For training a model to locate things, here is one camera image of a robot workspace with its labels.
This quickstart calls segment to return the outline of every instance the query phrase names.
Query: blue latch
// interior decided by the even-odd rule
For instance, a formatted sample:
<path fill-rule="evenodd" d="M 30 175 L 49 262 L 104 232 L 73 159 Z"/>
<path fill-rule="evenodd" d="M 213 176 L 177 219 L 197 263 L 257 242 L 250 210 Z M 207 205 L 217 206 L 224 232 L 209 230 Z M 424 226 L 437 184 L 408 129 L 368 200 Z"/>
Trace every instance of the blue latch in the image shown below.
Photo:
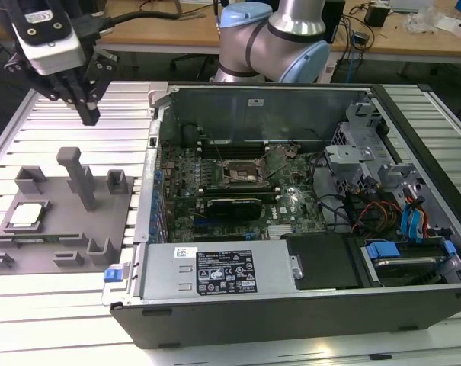
<path fill-rule="evenodd" d="M 366 250 L 371 259 L 401 256 L 394 242 L 372 242 Z"/>
<path fill-rule="evenodd" d="M 445 245 L 445 250 L 447 251 L 447 253 L 449 253 L 449 255 L 456 254 L 457 251 L 453 242 L 451 242 L 450 240 L 446 240 L 445 242 L 443 242 L 443 244 Z"/>
<path fill-rule="evenodd" d="M 106 283 L 123 281 L 123 268 L 105 269 L 103 281 L 105 281 Z"/>

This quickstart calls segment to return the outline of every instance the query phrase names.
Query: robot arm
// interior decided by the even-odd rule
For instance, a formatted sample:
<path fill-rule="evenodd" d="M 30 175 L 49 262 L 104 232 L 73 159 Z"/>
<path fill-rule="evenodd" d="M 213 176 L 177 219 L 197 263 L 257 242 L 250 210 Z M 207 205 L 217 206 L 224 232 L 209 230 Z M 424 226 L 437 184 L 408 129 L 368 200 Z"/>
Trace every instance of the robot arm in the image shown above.
<path fill-rule="evenodd" d="M 98 102 L 117 69 L 117 57 L 95 48 L 111 28 L 136 18 L 178 19 L 138 11 L 115 18 L 82 15 L 73 0 L 0 0 L 0 23 L 16 40 L 5 68 L 46 98 L 64 100 L 84 125 L 98 122 Z"/>
<path fill-rule="evenodd" d="M 258 2 L 229 5 L 222 12 L 216 82 L 313 82 L 330 53 L 321 40 L 324 0 L 281 0 L 278 10 Z"/>
<path fill-rule="evenodd" d="M 328 58 L 321 17 L 324 0 L 281 0 L 272 14 L 262 3 L 243 2 L 222 13 L 217 82 L 312 82 Z M 111 29 L 136 18 L 179 19 L 178 13 L 137 11 L 115 18 L 82 15 L 73 0 L 0 0 L 0 23 L 16 39 L 5 68 L 46 98 L 64 100 L 84 125 L 98 122 L 98 102 L 117 69 L 117 57 L 95 48 Z"/>

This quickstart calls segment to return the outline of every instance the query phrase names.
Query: black cable on desk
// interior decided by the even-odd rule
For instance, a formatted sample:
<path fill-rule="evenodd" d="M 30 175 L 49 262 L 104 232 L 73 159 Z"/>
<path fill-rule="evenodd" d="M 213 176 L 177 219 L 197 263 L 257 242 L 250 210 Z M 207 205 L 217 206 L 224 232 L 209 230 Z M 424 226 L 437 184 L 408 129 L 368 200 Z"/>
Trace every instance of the black cable on desk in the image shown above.
<path fill-rule="evenodd" d="M 106 20 L 104 29 L 112 28 L 118 24 L 125 23 L 126 21 L 132 21 L 134 19 L 140 18 L 159 18 L 175 21 L 181 18 L 181 14 L 164 13 L 162 11 L 133 11 L 131 13 L 122 14 L 114 18 L 108 18 Z"/>

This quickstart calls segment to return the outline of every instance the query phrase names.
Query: floor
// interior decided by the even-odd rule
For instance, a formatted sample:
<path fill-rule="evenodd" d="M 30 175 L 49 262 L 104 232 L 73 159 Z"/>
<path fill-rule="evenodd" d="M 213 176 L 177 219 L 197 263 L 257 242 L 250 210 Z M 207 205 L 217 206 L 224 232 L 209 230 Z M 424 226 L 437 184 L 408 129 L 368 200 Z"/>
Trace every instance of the floor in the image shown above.
<path fill-rule="evenodd" d="M 178 55 L 164 53 L 136 55 L 139 67 L 132 67 L 133 58 L 128 53 L 120 54 L 118 79 L 121 80 L 171 80 L 194 81 L 200 71 L 204 58 L 190 59 L 177 63 L 176 70 L 171 70 L 170 60 Z M 403 76 L 397 71 L 401 63 L 384 63 L 365 61 L 354 73 L 352 82 L 381 84 L 427 84 L 440 96 L 445 104 L 458 113 L 461 108 L 461 65 L 439 65 L 436 75 L 432 75 L 434 66 L 424 63 L 412 63 Z M 201 80 L 208 80 L 216 71 L 216 63 L 208 65 Z M 333 82 L 345 82 L 349 65 L 341 66 L 332 79 Z M 0 134 L 11 116 L 21 103 L 28 87 L 13 79 L 2 68 L 0 62 Z"/>

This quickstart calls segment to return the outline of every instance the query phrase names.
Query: white label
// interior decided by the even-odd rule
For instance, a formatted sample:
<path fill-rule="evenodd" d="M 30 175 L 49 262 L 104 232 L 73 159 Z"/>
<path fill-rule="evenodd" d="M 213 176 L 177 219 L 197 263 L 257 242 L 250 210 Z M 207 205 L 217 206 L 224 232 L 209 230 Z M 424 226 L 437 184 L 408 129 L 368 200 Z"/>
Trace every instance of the white label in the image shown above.
<path fill-rule="evenodd" d="M 242 281 L 242 286 L 255 286 L 255 281 Z"/>
<path fill-rule="evenodd" d="M 50 21 L 53 18 L 51 10 L 42 10 L 37 13 L 30 13 L 25 15 L 25 19 L 31 24 L 42 23 L 43 21 Z"/>
<path fill-rule="evenodd" d="M 264 99 L 249 99 L 248 106 L 249 107 L 263 107 Z"/>
<path fill-rule="evenodd" d="M 177 246 L 174 248 L 174 257 L 175 258 L 196 258 L 198 248 L 196 246 Z"/>

